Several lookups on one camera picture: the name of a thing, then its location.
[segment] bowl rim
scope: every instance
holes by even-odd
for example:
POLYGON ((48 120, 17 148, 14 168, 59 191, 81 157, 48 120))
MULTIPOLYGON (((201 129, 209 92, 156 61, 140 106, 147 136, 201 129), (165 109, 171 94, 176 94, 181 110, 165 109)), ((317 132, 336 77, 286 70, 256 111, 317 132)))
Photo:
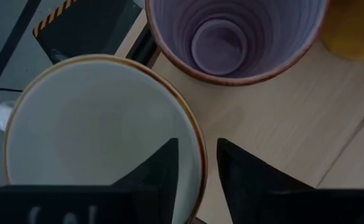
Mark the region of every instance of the bowl rim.
POLYGON ((165 57, 174 64, 179 70, 186 73, 187 75, 196 78, 198 80, 201 80, 203 82, 215 84, 215 85, 222 85, 222 86, 246 86, 246 85, 252 85, 256 83, 265 82, 269 79, 272 79, 281 73, 285 72, 286 70, 290 69, 293 65, 295 65, 312 47, 313 43, 315 42, 319 31, 321 30, 326 13, 329 8, 329 2, 330 0, 321 0, 325 1, 325 9, 324 9, 324 16, 320 19, 319 26, 316 28, 313 36, 308 41, 307 45, 301 49, 301 51, 296 54, 295 56, 292 56, 292 60, 289 63, 284 63, 280 67, 277 67, 269 72, 262 73, 260 75, 256 75, 254 77, 247 77, 247 78, 223 78, 223 77, 217 77, 213 75, 208 75, 206 73, 200 72, 198 70, 195 70, 188 66, 186 63, 181 61, 179 58, 176 57, 175 54, 172 53, 172 51, 168 48, 167 44, 162 39, 159 29, 157 27, 157 24, 154 21, 154 16, 152 14, 152 7, 151 2, 152 0, 145 0, 145 8, 146 8, 146 16, 147 16, 147 23, 149 24, 149 28, 151 31, 151 34, 154 37, 154 41, 161 49, 161 52, 165 55, 165 57))

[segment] black object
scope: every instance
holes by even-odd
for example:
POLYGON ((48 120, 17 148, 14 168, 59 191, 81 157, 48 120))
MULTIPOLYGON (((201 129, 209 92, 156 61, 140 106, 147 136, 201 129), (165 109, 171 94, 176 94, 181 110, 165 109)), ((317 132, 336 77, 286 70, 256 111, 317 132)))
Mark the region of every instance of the black object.
POLYGON ((219 176, 234 224, 364 224, 364 190, 316 190, 226 139, 219 176))
POLYGON ((364 224, 364 190, 275 192, 263 198, 257 224, 364 224))
POLYGON ((11 186, 0 188, 0 223, 161 223, 159 189, 11 186))
POLYGON ((226 139, 218 139, 217 159, 234 224, 256 223, 259 203, 270 192, 313 189, 226 139))
POLYGON ((126 58, 147 65, 156 50, 157 44, 152 38, 149 25, 146 24, 126 58))
POLYGON ((32 33, 53 63, 114 54, 141 12, 132 0, 68 0, 32 33))
POLYGON ((161 223, 171 223, 174 212, 177 180, 179 177, 178 140, 170 139, 150 158, 140 164, 113 186, 140 183, 159 188, 161 223))
POLYGON ((164 223, 172 221, 178 140, 111 186, 0 187, 0 223, 164 223))

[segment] white handle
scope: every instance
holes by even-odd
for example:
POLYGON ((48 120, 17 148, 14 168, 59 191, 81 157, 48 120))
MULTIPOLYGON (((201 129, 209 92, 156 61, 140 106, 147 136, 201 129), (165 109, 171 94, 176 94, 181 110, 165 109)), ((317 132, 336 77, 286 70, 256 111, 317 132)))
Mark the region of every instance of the white handle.
POLYGON ((0 104, 0 130, 5 131, 7 121, 14 106, 13 101, 7 101, 0 104))

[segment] wooden table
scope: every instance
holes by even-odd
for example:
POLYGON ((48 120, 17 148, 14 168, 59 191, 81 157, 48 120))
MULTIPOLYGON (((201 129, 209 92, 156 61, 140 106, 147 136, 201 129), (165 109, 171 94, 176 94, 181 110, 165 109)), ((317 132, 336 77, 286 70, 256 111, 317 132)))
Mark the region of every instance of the wooden table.
MULTIPOLYGON (((143 11, 116 55, 125 56, 146 21, 143 11)), ((287 72, 245 87, 200 82, 159 52, 151 66, 181 92, 203 131, 203 221, 231 223, 216 165, 220 137, 313 187, 364 188, 364 62, 337 58, 316 42, 287 72)))

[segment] hazard stripe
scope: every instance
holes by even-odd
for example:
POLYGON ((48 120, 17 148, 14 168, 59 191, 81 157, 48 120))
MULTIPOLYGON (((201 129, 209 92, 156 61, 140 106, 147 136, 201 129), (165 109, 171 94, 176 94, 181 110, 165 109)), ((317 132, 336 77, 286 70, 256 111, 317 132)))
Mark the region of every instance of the hazard stripe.
POLYGON ((61 15, 64 10, 66 10, 67 8, 69 8, 76 1, 77 0, 66 0, 65 2, 63 2, 63 4, 59 5, 59 7, 54 12, 52 12, 49 16, 47 16, 42 22, 40 22, 34 28, 34 30, 32 31, 34 37, 35 38, 38 38, 38 35, 39 35, 40 30, 44 29, 48 24, 50 24, 51 22, 53 22, 56 17, 58 17, 59 15, 61 15))

